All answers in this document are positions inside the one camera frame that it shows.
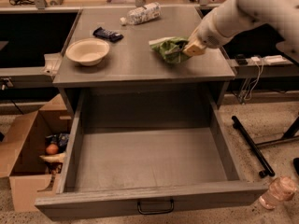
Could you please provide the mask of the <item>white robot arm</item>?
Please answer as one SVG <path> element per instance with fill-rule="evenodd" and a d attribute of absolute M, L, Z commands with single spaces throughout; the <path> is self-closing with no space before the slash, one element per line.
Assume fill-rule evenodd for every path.
<path fill-rule="evenodd" d="M 201 55 L 217 49 L 236 35 L 263 24 L 274 28 L 283 38 L 277 49 L 299 62 L 299 0 L 226 0 L 200 21 L 183 52 Z"/>

